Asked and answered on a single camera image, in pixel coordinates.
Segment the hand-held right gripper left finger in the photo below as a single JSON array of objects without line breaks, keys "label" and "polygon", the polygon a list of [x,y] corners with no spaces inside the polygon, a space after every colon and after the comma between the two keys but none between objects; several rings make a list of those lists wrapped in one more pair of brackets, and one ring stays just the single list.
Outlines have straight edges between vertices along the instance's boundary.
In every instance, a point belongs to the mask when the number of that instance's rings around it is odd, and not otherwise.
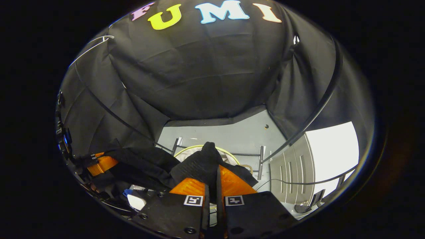
[{"label": "hand-held right gripper left finger", "polygon": [[170,192],[132,191],[132,221],[161,239],[203,239],[209,226],[209,188],[186,178]]}]

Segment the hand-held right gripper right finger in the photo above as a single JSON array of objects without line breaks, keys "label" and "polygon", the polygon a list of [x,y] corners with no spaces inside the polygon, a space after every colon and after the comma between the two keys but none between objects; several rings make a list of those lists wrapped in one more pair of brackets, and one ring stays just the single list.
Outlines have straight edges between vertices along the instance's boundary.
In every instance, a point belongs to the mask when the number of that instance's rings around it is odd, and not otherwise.
[{"label": "hand-held right gripper right finger", "polygon": [[276,239],[298,221],[272,194],[217,168],[217,230],[224,239]]}]

